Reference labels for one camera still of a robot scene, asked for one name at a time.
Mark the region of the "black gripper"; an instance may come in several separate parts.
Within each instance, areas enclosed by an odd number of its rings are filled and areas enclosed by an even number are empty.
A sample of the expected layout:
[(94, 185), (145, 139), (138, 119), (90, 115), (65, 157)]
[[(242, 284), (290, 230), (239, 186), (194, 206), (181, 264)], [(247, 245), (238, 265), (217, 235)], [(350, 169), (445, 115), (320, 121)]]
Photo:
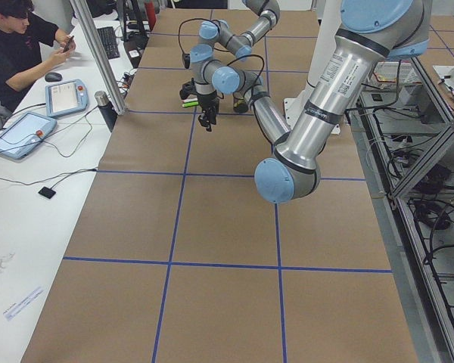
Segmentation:
[(216, 125), (216, 116), (219, 112), (219, 96), (216, 92), (208, 95), (197, 95), (202, 114), (197, 118), (200, 125), (208, 132), (212, 131), (212, 126)]
[(191, 79), (186, 83), (183, 83), (179, 91), (179, 97), (182, 101), (185, 101), (189, 96), (192, 95), (194, 95), (195, 97), (197, 96), (194, 79)]

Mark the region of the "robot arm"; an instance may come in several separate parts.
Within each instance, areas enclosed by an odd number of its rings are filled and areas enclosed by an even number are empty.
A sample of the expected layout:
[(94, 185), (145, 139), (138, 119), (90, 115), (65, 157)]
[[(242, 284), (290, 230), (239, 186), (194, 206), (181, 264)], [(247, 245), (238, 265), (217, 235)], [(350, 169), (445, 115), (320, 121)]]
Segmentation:
[(430, 1), (329, 1), (322, 14), (318, 43), (328, 43), (324, 70), (306, 87), (305, 104), (297, 120), (289, 123), (272, 102), (260, 76), (229, 67), (214, 57), (221, 45), (236, 58), (252, 47), (279, 21), (275, 1), (248, 1), (257, 21), (235, 35), (222, 20), (205, 20), (198, 43), (191, 49), (193, 85), (202, 108), (201, 125), (216, 121), (219, 94), (246, 101), (266, 138), (272, 156), (254, 173), (259, 194), (272, 203), (286, 203), (314, 192), (320, 180), (317, 156), (333, 128), (375, 65), (423, 54), (428, 46)]
[(223, 64), (214, 54), (215, 47), (221, 45), (236, 61), (252, 57), (255, 44), (280, 20), (277, 1), (245, 1), (244, 5), (257, 15), (257, 20), (239, 35), (231, 31), (225, 20), (202, 20), (198, 43), (188, 53), (182, 53), (184, 67), (192, 71), (191, 80), (179, 91), (182, 100), (195, 95), (199, 104), (205, 107), (211, 98), (218, 98), (219, 92), (242, 98), (262, 85), (261, 71), (239, 70), (231, 64)]

